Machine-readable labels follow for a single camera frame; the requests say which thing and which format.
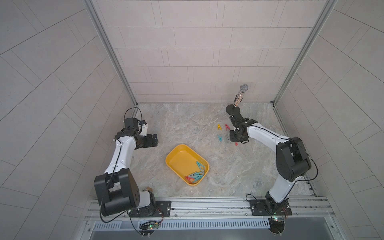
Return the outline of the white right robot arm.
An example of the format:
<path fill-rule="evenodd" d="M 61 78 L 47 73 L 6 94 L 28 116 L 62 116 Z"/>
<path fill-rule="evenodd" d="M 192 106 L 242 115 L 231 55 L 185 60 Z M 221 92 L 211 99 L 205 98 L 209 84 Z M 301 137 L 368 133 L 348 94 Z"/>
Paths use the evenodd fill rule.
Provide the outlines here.
<path fill-rule="evenodd" d="M 294 184 L 302 180 L 312 168 L 310 157 L 300 138 L 279 135 L 259 123 L 235 127 L 230 131 L 230 141 L 248 143 L 254 139 L 276 153 L 276 168 L 279 173 L 266 198 L 274 203 L 282 203 L 291 192 Z"/>

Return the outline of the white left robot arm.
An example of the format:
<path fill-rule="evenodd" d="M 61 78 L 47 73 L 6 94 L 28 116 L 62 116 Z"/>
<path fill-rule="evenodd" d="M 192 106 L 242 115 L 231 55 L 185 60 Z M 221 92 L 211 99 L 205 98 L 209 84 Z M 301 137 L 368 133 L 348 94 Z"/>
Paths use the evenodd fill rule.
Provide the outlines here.
<path fill-rule="evenodd" d="M 130 167 L 134 151 L 156 147 L 158 136 L 142 136 L 136 130 L 122 130 L 115 136 L 115 143 L 109 166 L 104 174 L 94 180 L 100 215 L 107 217 L 129 210 L 155 207 L 156 200 L 152 191 L 140 191 Z"/>

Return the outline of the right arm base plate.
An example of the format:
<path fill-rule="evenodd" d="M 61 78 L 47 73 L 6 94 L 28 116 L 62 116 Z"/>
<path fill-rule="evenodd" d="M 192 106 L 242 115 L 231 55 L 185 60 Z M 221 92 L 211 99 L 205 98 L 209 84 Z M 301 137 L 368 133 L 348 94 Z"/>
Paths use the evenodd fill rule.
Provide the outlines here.
<path fill-rule="evenodd" d="M 267 200 L 248 200 L 252 212 L 252 216 L 291 216 L 292 210 L 288 200 L 281 203 L 274 203 Z"/>

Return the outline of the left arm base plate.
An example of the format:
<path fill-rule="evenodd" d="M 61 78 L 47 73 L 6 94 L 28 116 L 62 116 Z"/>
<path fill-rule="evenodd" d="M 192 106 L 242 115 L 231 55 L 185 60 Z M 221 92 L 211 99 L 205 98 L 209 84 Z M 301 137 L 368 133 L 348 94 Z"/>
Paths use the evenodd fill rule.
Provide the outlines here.
<path fill-rule="evenodd" d="M 131 210 L 130 216 L 133 218 L 167 218 L 170 216 L 171 206 L 171 201 L 156 201 L 155 205 Z"/>

